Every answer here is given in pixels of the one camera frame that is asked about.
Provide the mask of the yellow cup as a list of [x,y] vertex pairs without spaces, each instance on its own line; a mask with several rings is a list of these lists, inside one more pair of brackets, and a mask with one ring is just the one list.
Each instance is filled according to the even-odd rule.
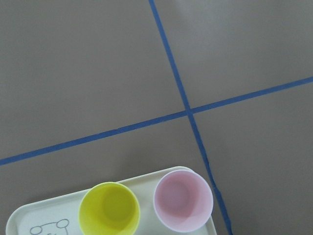
[[136,195],[125,185],[104,182],[83,197],[78,222],[84,235],[133,235],[140,222]]

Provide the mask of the cream plastic tray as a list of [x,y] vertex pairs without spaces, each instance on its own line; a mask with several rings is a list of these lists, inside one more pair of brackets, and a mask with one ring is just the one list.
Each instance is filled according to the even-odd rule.
[[[199,229],[189,233],[178,233],[165,227],[154,211],[153,194],[159,180],[176,166],[149,174],[122,180],[137,197],[140,205],[140,222],[134,235],[214,235],[212,217]],[[78,222],[80,203],[90,189],[27,204],[16,209],[6,225],[8,235],[83,235]]]

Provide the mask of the pink cup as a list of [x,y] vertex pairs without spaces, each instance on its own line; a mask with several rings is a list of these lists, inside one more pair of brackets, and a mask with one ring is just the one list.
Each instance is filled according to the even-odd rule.
[[165,174],[153,194],[153,207],[160,222],[178,233],[194,232],[211,217],[212,190],[199,174],[185,169]]

